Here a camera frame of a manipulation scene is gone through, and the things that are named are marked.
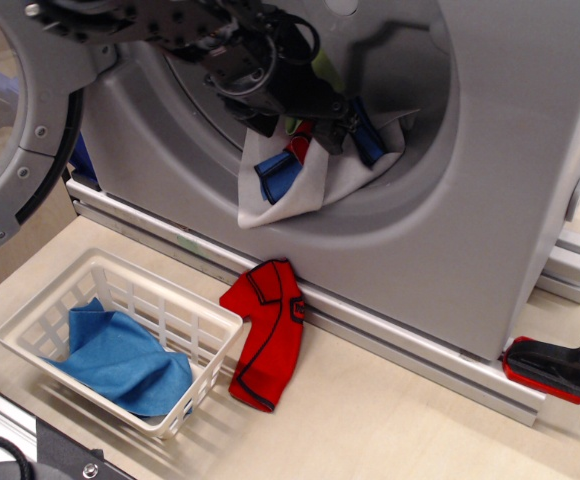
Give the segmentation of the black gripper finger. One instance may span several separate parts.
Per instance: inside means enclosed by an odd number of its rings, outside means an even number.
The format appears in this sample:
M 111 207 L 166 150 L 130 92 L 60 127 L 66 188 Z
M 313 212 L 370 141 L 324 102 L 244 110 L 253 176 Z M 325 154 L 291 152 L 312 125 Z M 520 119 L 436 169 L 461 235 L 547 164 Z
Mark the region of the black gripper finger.
M 314 139 L 330 154 L 343 153 L 343 143 L 353 124 L 350 121 L 320 119 L 314 126 Z
M 271 138 L 275 132 L 280 114 L 268 114 L 252 108 L 234 108 L 232 115 L 248 129 Z

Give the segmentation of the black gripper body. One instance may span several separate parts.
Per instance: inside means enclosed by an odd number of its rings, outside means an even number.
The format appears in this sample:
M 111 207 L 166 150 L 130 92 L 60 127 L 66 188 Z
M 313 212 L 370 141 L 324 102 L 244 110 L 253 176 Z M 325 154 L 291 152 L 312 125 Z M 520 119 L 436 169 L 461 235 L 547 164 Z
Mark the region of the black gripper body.
M 204 58 L 205 82 L 232 115 L 234 108 L 252 108 L 318 121 L 341 121 L 349 103 L 311 66 L 290 64 L 275 50 L 214 49 Z

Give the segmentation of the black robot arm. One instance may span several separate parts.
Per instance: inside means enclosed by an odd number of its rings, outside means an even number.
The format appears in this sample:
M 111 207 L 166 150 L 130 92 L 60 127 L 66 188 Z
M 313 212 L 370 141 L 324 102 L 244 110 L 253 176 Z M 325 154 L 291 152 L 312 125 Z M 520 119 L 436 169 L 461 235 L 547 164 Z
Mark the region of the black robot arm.
M 312 66 L 317 30 L 262 1 L 27 1 L 45 31 L 82 44 L 144 41 L 201 66 L 237 121 L 266 137 L 281 117 L 308 120 L 313 138 L 338 155 L 356 123 L 349 100 Z

